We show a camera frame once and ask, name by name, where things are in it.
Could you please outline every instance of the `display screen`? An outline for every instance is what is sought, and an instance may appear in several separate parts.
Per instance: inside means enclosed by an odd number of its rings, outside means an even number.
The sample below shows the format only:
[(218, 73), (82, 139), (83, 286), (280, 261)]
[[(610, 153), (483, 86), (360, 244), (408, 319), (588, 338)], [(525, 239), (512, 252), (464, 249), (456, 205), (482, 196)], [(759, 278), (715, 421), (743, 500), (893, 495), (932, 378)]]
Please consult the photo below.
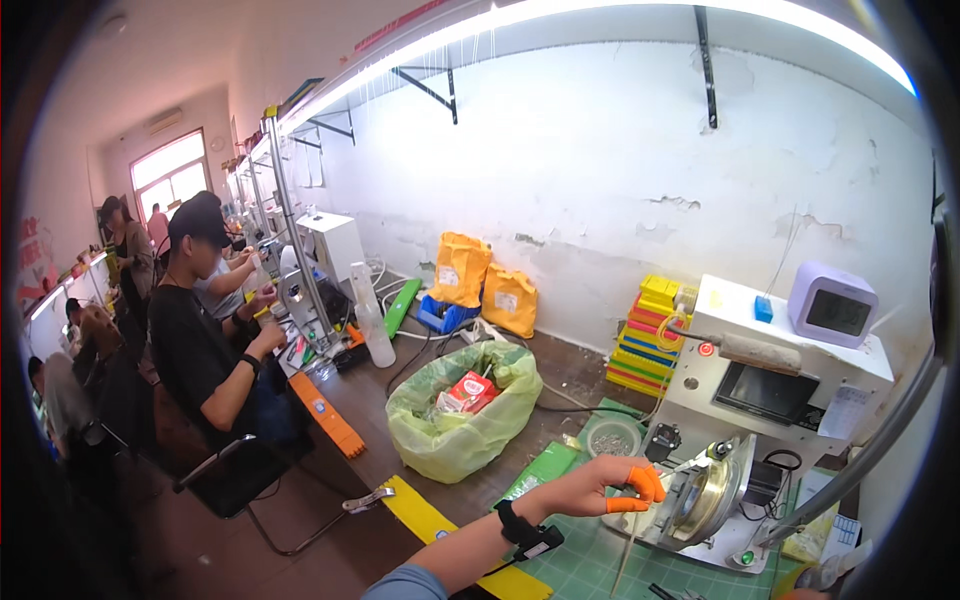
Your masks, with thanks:
[(758, 367), (730, 363), (715, 401), (791, 425), (803, 413), (820, 382)]
[(870, 316), (870, 304), (817, 290), (806, 315), (806, 322), (857, 337)]

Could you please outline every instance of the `yellow bag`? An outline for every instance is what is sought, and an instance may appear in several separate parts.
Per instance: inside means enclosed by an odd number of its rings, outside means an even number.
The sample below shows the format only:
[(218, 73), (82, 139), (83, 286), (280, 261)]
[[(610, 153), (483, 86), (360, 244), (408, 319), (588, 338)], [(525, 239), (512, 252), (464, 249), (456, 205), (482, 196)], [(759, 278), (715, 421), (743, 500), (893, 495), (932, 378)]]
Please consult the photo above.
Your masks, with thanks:
[(450, 302), (466, 308), (480, 305), (490, 246), (463, 233), (444, 231), (437, 250), (437, 271), (429, 294), (438, 302)]
[(480, 316), (520, 337), (532, 338), (537, 318), (537, 288), (520, 271), (510, 272), (491, 263)]

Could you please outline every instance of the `woman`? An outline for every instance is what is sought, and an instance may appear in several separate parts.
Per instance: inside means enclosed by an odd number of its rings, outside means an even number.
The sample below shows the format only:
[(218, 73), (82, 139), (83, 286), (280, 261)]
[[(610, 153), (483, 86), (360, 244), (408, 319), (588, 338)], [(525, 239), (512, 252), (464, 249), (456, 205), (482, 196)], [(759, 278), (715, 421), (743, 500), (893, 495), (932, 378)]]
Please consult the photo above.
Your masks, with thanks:
[(100, 218), (113, 231), (120, 268), (120, 292), (140, 329), (147, 331), (147, 294), (154, 285), (154, 253), (147, 231), (130, 216), (127, 205), (110, 196), (100, 208)]

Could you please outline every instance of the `blue block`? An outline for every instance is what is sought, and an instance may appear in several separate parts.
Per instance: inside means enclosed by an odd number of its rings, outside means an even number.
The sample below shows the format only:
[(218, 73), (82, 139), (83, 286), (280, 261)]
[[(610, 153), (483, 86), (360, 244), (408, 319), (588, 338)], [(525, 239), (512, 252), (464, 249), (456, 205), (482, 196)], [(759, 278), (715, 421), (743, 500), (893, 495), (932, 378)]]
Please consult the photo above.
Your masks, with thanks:
[(754, 319), (770, 323), (774, 320), (774, 307), (770, 304), (769, 298), (757, 296), (754, 298)]
[[(444, 312), (444, 315), (441, 317), (440, 314), (444, 311), (444, 307), (446, 307), (446, 312)], [(445, 335), (456, 329), (457, 325), (479, 314), (479, 306), (476, 308), (465, 308), (464, 306), (447, 302), (437, 302), (427, 294), (423, 296), (423, 300), (420, 301), (420, 309), (417, 311), (417, 321)]]

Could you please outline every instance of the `blue plastic bin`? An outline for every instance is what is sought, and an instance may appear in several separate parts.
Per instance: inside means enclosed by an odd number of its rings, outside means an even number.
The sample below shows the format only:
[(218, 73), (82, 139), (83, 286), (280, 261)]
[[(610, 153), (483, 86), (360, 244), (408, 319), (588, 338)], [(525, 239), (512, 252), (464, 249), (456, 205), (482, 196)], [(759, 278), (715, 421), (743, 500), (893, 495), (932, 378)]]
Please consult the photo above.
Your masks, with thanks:
[[(439, 315), (446, 307), (446, 312), (442, 317)], [(434, 331), (446, 335), (457, 328), (457, 325), (472, 319), (480, 314), (480, 307), (465, 308), (457, 304), (448, 302), (437, 302), (429, 294), (423, 296), (420, 301), (420, 309), (417, 311), (417, 321), (425, 324)]]

